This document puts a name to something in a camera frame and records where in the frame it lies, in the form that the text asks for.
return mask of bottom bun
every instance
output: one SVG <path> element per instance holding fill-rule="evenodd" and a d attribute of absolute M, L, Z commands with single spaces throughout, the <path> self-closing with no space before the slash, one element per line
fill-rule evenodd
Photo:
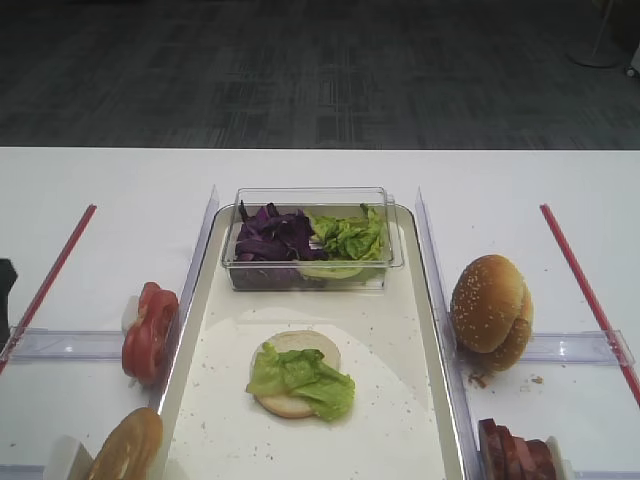
<path fill-rule="evenodd" d="M 138 408 L 109 434 L 87 480 L 144 480 L 161 444 L 162 419 L 151 408 Z"/>
<path fill-rule="evenodd" d="M 322 361 L 331 368 L 340 368 L 340 351 L 335 343 L 321 333 L 313 330 L 298 330 L 293 332 L 278 333 L 267 342 L 271 343 L 277 352 L 289 350 L 316 349 L 324 354 Z M 268 397 L 256 397 L 256 400 L 271 413 L 284 418 L 305 418 L 313 415 L 313 410 L 302 398 L 288 395 L 270 395 Z"/>

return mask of sliced meat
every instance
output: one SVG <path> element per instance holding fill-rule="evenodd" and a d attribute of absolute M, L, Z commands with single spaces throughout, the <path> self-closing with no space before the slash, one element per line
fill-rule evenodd
<path fill-rule="evenodd" d="M 522 468 L 522 474 L 525 480 L 538 480 L 537 479 L 537 467 L 536 462 L 533 461 L 529 447 L 524 438 L 513 437 L 513 441 L 516 443 L 516 451 L 518 452 L 518 460 L 520 460 L 520 467 Z"/>
<path fill-rule="evenodd" d="M 542 440 L 529 440 L 527 447 L 536 463 L 538 472 L 536 480 L 556 480 L 556 469 L 553 466 L 553 458 L 547 444 Z"/>
<path fill-rule="evenodd" d="M 492 418 L 478 422 L 480 453 L 487 472 L 487 480 L 507 480 L 504 470 L 504 453 L 498 434 L 498 427 Z"/>
<path fill-rule="evenodd" d="M 520 469 L 516 442 L 511 436 L 511 432 L 507 427 L 499 426 L 498 434 L 502 443 L 502 451 L 504 452 L 504 468 L 507 480 L 524 480 Z"/>

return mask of hamburger bun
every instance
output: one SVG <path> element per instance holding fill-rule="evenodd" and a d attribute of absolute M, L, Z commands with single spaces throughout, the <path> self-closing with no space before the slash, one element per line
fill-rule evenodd
<path fill-rule="evenodd" d="M 322 361 L 331 368 L 338 370 L 340 367 L 340 351 L 338 347 L 321 333 L 312 330 L 297 330 L 293 332 L 278 333 L 267 342 L 271 343 L 277 352 L 289 350 L 317 349 L 324 354 Z M 302 398 L 288 395 L 271 395 L 258 397 L 256 400 L 271 413 L 284 418 L 305 418 L 313 416 L 313 410 Z"/>
<path fill-rule="evenodd" d="M 87 480 L 143 480 L 162 444 L 162 419 L 151 408 L 131 412 L 109 434 Z"/>
<path fill-rule="evenodd" d="M 522 356 L 531 337 L 531 293 L 508 259 L 480 257 L 458 279 L 451 316 L 456 338 L 485 368 L 506 370 Z"/>

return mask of gray carpet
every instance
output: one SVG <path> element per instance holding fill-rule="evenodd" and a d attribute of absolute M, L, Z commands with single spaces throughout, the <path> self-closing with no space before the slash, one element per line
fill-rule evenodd
<path fill-rule="evenodd" d="M 640 149 L 590 0 L 99 1 L 0 6 L 0 145 Z"/>

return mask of green lettuce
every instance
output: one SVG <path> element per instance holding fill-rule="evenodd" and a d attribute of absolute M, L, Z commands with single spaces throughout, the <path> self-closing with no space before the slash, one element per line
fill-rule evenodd
<path fill-rule="evenodd" d="M 303 398 L 316 415 L 328 422 L 351 409 L 355 395 L 353 379 L 324 363 L 322 352 L 307 349 L 278 353 L 268 342 L 262 348 L 256 355 L 248 393 Z"/>
<path fill-rule="evenodd" d="M 313 216 L 314 239 L 322 243 L 330 260 L 375 261 L 382 257 L 382 227 L 380 215 L 373 208 L 360 205 L 363 217 L 336 218 Z"/>

